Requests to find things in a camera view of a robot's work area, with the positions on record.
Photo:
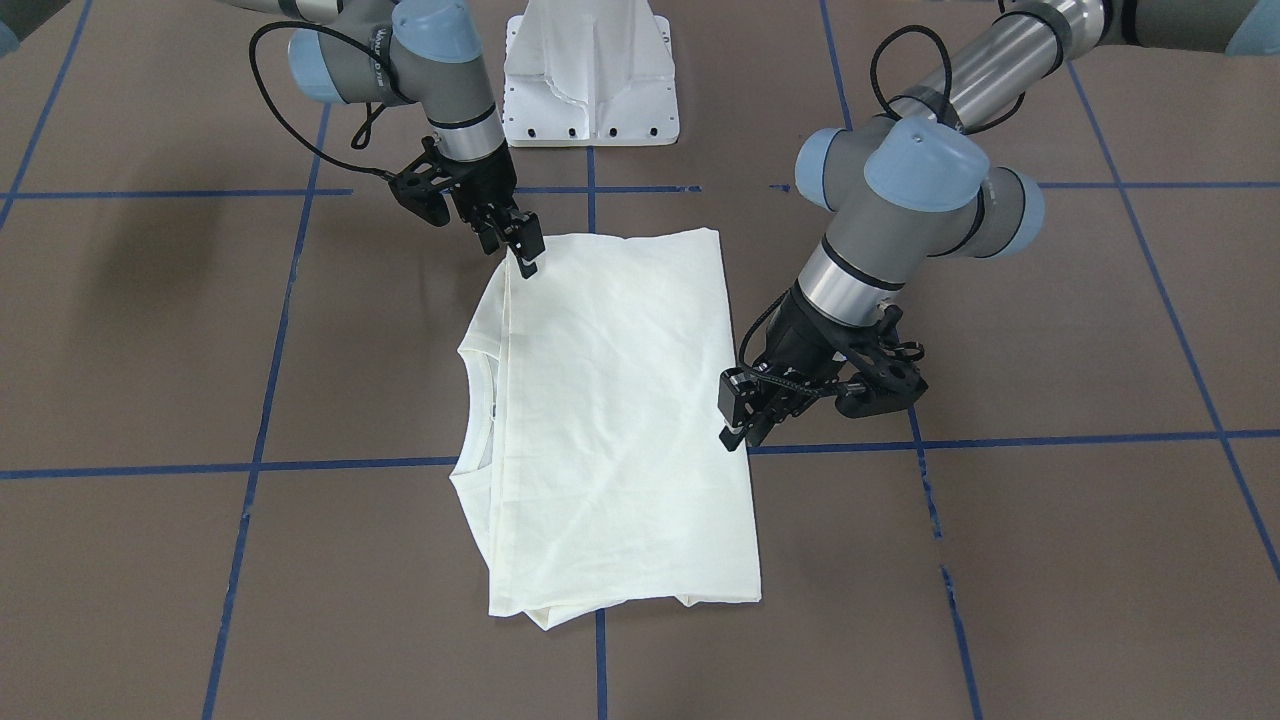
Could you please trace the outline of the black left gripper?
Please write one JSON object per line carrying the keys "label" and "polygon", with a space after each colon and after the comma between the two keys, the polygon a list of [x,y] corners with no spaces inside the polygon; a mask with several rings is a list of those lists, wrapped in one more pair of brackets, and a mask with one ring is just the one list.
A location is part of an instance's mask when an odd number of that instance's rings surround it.
{"label": "black left gripper", "polygon": [[832,397],[840,411],[861,409],[861,387],[847,387],[838,380],[845,360],[837,357],[837,348],[822,334],[832,325],[823,316],[813,316],[810,310],[799,286],[792,284],[751,325],[754,331],[765,328],[765,347],[751,369],[801,386],[803,392],[755,380],[740,366],[721,373],[718,409],[724,428],[719,442],[727,451],[763,445],[780,423],[805,413],[822,397]]}

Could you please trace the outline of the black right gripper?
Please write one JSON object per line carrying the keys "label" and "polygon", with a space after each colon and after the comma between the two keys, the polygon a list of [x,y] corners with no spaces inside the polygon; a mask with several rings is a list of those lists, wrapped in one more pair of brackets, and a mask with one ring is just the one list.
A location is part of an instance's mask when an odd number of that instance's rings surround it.
{"label": "black right gripper", "polygon": [[442,156],[442,168],[454,181],[454,208],[477,234],[483,251],[493,255],[508,246],[521,277],[531,278],[545,241],[538,215],[518,211],[513,200],[517,179],[509,146],[500,145],[474,161]]}

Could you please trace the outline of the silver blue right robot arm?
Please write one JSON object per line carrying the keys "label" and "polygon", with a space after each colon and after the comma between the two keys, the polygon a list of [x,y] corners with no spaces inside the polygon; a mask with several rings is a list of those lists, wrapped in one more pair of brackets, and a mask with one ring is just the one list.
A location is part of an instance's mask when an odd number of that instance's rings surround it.
{"label": "silver blue right robot arm", "polygon": [[369,143],[383,110],[421,106],[430,126],[422,154],[403,170],[371,174],[428,224],[457,214],[485,252],[508,249],[522,277],[536,272],[540,222],[515,201],[515,165],[467,3],[247,1],[244,9],[274,15],[265,32],[292,31],[288,61],[306,96],[365,105],[355,147]]}

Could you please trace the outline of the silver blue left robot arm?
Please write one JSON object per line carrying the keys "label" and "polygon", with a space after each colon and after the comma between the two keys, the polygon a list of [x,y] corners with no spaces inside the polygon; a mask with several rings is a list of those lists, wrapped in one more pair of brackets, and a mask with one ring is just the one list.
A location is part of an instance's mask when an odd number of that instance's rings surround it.
{"label": "silver blue left robot arm", "polygon": [[1275,1],[1006,1],[993,23],[855,129],[803,145],[795,186],[832,213],[795,283],[756,320],[765,346],[721,377],[727,450],[832,398],[849,418],[909,409],[923,347],[900,337],[896,296],[929,258],[1001,258],[1044,222],[1029,177],[992,167],[975,136],[1009,120],[1038,81],[1100,45],[1267,56]]}

